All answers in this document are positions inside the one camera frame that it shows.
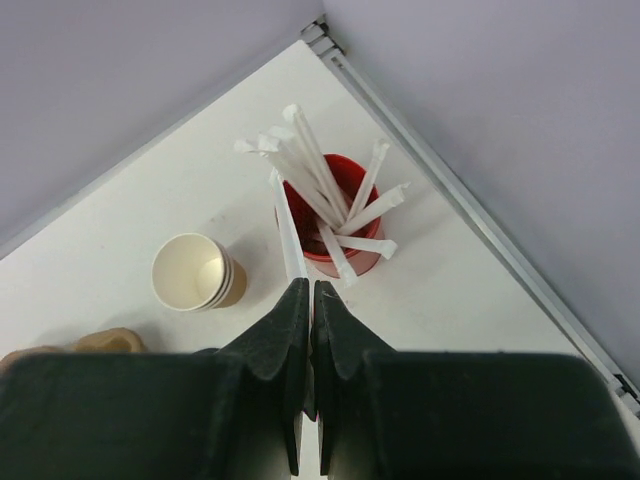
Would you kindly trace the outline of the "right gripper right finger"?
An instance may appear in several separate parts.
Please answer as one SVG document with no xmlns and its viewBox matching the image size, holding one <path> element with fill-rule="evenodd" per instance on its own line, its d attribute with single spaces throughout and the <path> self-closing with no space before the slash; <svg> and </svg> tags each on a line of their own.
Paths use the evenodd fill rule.
<svg viewBox="0 0 640 480">
<path fill-rule="evenodd" d="M 376 475 L 377 408 L 366 355 L 393 348 L 349 311 L 328 281 L 314 285 L 311 348 L 320 473 Z"/>
</svg>

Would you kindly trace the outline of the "stack of paper cups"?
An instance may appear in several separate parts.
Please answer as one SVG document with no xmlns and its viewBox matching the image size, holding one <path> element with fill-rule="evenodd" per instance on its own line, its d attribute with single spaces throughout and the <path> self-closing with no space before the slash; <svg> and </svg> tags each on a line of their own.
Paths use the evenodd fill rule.
<svg viewBox="0 0 640 480">
<path fill-rule="evenodd" d="M 199 233 L 184 233 L 159 249 L 151 282 L 162 305 L 178 312 L 196 312 L 236 304 L 246 292 L 248 277 L 219 242 Z"/>
</svg>

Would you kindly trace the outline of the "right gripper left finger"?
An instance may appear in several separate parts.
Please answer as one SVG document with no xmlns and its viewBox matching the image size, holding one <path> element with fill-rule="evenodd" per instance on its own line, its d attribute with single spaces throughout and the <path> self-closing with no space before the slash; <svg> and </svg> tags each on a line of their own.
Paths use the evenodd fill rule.
<svg viewBox="0 0 640 480">
<path fill-rule="evenodd" d="M 310 284 L 296 278 L 275 306 L 221 348 L 198 352 L 218 378 L 205 475 L 297 475 L 306 395 Z"/>
</svg>

